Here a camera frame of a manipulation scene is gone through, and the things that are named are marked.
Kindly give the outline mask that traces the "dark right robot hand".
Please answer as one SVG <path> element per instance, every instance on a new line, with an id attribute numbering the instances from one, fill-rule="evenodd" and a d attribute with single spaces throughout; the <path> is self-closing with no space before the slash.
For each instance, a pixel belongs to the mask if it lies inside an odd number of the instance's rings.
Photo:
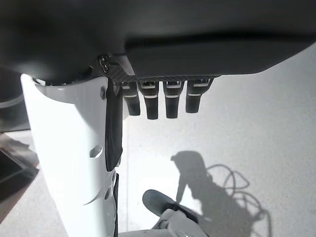
<path id="1" fill-rule="evenodd" d="M 313 0 L 3 0 L 0 65 L 50 84 L 256 74 L 316 41 Z"/>

